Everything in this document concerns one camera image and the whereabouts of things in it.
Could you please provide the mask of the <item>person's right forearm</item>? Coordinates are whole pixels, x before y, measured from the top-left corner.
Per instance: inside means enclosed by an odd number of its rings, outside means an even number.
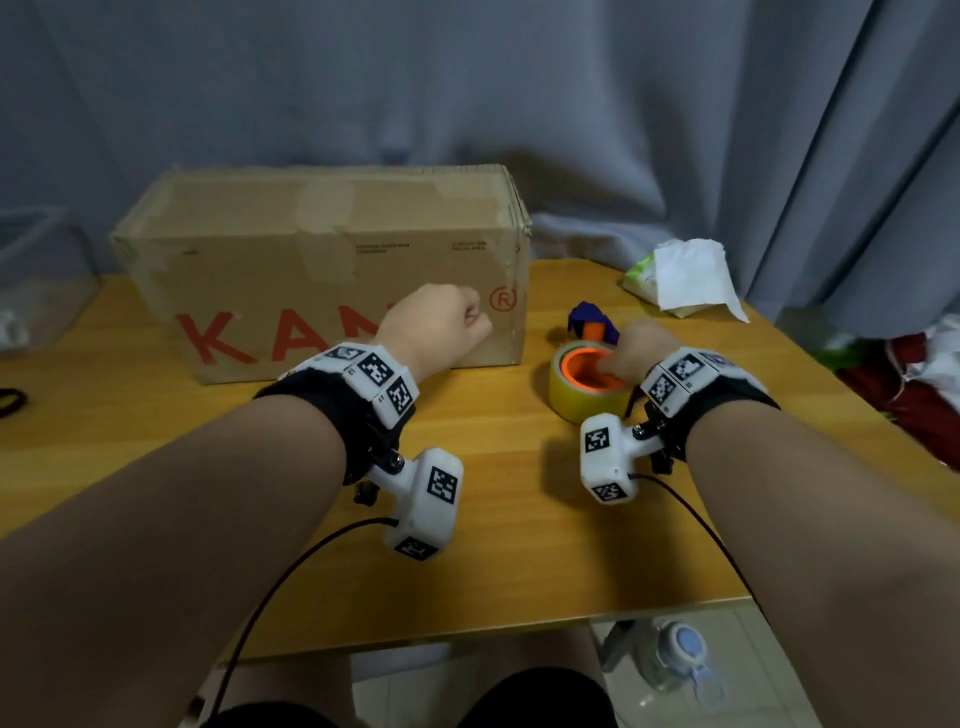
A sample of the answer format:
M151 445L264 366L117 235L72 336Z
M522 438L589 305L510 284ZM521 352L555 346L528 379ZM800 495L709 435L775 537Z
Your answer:
M960 526L757 402L686 462L823 728L960 728Z

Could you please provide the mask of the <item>clear plastic container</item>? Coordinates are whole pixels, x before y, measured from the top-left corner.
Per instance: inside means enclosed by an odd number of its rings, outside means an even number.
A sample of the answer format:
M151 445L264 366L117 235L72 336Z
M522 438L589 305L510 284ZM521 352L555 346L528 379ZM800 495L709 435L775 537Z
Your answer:
M66 209L0 208L0 358L54 346L99 289L89 239Z

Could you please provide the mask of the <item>yellow tape roll orange core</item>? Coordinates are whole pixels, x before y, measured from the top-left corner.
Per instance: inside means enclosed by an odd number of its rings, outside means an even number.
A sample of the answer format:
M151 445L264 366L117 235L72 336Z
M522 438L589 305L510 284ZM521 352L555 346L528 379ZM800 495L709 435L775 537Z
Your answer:
M572 341L555 353L549 370L548 401L556 414L574 425L599 414L629 417L634 388L597 370L598 363L614 352L594 341Z

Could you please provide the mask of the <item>person's left leg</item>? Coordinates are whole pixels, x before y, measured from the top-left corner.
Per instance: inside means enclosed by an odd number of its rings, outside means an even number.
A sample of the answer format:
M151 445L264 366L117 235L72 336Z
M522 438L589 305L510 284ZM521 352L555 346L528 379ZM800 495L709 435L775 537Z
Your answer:
M359 728L351 658L320 652L241 664L232 674L219 716L263 702L313 709L339 728Z

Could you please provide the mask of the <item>white tissue packet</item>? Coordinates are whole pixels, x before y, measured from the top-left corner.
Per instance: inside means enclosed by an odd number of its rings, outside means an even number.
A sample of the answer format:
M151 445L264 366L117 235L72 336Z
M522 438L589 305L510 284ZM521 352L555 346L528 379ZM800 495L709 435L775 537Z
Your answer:
M749 323L728 267L726 249L712 239L671 239L623 273L620 287L678 318L725 307Z

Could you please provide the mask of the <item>black wristband with marker tiles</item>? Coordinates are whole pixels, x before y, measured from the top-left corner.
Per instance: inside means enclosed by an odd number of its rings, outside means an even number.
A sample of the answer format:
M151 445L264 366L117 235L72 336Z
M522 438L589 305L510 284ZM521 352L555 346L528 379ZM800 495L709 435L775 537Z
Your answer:
M683 346L649 370L637 387L644 411L670 457L687 461L687 443L695 424L715 408L753 402L780 409L763 384L722 354Z
M342 343L300 362L255 398L294 397L328 418L345 450L342 484L350 486L399 447L419 394L410 370L384 346Z

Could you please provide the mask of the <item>red cloth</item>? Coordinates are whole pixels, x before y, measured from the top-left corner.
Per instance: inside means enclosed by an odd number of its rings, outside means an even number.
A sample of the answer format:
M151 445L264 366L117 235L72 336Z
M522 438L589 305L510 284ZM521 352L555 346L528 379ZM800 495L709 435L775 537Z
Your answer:
M908 370L927 356L927 336L859 339L825 350L822 363L883 417L943 465L960 473L960 411Z

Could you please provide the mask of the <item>white plastic bag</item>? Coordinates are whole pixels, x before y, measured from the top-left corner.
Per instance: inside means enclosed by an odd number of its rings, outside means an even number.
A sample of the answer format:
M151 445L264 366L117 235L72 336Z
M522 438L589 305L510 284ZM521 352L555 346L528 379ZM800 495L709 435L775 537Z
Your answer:
M906 382L933 387L960 410L960 313L944 314L925 332L924 356L906 366Z

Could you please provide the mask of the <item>person's left hand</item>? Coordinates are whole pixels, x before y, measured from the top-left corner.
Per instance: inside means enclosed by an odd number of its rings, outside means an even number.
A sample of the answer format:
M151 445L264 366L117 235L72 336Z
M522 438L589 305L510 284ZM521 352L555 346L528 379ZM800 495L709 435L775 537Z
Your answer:
M373 338L416 383L450 370L480 345L463 344L458 336L456 286L421 286L389 310Z

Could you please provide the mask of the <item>person's leg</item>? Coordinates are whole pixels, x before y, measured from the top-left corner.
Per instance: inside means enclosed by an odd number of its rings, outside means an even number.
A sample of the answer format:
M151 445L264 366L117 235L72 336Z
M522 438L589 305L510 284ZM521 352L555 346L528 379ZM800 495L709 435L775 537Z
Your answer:
M589 623L485 638L477 654L475 685L480 693L514 674L540 668L570 670L606 687Z
M313 709L339 728L359 728L351 658L320 652L241 664L232 674L219 716L263 702Z

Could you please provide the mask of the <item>clear water bottle blue cap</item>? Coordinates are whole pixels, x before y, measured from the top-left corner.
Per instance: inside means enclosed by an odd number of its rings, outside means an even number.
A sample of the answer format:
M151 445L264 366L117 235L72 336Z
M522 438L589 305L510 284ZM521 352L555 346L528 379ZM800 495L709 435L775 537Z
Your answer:
M618 620L599 642L604 674L626 692L624 718L650 715L666 698L689 695L702 709L726 699L705 637L692 624L666 617Z

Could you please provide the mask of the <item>black shorts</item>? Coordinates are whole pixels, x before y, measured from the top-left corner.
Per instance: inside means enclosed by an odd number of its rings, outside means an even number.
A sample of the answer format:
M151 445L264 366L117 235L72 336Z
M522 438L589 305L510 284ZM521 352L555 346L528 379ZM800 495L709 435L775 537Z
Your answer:
M223 710L200 728L346 728L318 710L261 701ZM568 668L511 674L487 690L455 728L619 728L606 689Z

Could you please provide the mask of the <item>brown cardboard box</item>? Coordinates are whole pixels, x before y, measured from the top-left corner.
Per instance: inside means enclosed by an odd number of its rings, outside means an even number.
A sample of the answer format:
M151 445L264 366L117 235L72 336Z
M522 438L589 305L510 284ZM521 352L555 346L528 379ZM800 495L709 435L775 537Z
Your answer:
M500 164L213 167L161 175L110 242L193 379L224 384L368 342L426 284L492 323L460 367L519 365L530 234Z

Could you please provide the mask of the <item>person's left forearm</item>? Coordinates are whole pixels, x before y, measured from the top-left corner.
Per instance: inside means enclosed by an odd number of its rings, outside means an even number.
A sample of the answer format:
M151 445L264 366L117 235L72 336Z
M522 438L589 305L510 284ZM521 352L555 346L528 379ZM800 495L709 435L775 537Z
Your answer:
M177 728L345 467L324 414L267 396L0 540L0 728Z

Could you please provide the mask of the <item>person's right hand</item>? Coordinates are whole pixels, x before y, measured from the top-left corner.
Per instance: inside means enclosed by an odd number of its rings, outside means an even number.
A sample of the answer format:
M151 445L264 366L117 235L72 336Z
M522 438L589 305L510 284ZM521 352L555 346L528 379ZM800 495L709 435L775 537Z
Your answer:
M629 321L620 331L611 355L628 359L628 384L640 385L649 372L681 349L683 343L671 330L651 318Z

